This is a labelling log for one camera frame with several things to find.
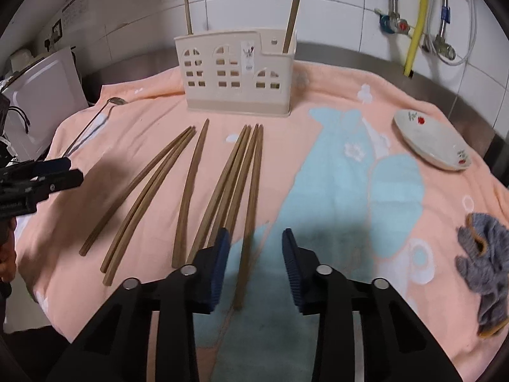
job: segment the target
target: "white oval plate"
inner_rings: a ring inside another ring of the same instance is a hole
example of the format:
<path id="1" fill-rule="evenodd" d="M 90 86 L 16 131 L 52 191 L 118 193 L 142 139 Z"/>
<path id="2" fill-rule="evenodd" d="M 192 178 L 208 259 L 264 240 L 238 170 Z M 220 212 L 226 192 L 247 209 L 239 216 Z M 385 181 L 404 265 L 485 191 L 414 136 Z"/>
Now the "white oval plate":
<path id="1" fill-rule="evenodd" d="M 436 119 L 405 109 L 394 114 L 394 121 L 408 145 L 432 165 L 446 171 L 462 171 L 472 164 L 465 140 Z"/>

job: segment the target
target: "yellow hose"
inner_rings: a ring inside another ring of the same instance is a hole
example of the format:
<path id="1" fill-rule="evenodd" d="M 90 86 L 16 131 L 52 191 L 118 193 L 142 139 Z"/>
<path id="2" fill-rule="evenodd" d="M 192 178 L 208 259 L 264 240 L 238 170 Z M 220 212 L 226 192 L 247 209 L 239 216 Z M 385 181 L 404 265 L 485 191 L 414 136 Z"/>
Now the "yellow hose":
<path id="1" fill-rule="evenodd" d="M 419 43 L 421 42 L 422 31 L 424 30 L 424 22 L 426 21 L 426 13 L 428 11 L 428 0 L 419 1 L 419 16 L 417 17 L 417 24 L 412 35 L 412 42 L 408 48 L 407 61 L 405 62 L 405 76 L 409 77 L 412 71 L 413 62 Z"/>

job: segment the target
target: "blue pattern on cloth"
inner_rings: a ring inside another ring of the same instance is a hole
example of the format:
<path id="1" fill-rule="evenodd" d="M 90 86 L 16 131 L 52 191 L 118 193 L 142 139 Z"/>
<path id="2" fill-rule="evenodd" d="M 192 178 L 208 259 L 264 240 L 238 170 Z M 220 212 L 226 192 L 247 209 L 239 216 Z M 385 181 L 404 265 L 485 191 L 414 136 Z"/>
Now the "blue pattern on cloth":
<path id="1" fill-rule="evenodd" d="M 304 317 L 293 304 L 281 250 L 284 229 L 292 228 L 297 244 L 315 251 L 321 262 L 350 279 L 370 282 L 375 257 L 392 257 L 403 248 L 422 214 L 424 186 L 413 157 L 377 160 L 358 110 L 316 108 L 310 115 L 323 130 L 255 262 L 244 308 L 231 315 L 213 382 L 311 379 L 319 317 Z M 260 243 L 263 232 L 256 234 Z M 217 316 L 196 317 L 197 346 L 210 347 L 220 337 L 239 259 L 240 245 L 235 244 Z"/>

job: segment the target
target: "towel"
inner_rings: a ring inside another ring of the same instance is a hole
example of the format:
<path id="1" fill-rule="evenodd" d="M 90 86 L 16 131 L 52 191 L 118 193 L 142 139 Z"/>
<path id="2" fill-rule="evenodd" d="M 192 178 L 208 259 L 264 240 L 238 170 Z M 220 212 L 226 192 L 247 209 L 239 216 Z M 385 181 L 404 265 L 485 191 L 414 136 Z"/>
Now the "towel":
<path id="1" fill-rule="evenodd" d="M 509 321 L 509 231 L 489 214 L 470 213 L 457 239 L 468 257 L 457 256 L 456 268 L 468 288 L 481 295 L 478 335 L 487 338 Z"/>

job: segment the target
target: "sticker on basket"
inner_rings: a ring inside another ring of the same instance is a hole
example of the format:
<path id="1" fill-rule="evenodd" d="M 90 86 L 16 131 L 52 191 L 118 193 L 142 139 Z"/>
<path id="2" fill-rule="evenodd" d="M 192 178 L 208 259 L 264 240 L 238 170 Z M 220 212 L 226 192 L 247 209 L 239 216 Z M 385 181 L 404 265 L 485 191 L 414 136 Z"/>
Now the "sticker on basket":
<path id="1" fill-rule="evenodd" d="M 254 41 L 240 42 L 242 74 L 253 74 L 255 71 Z"/>

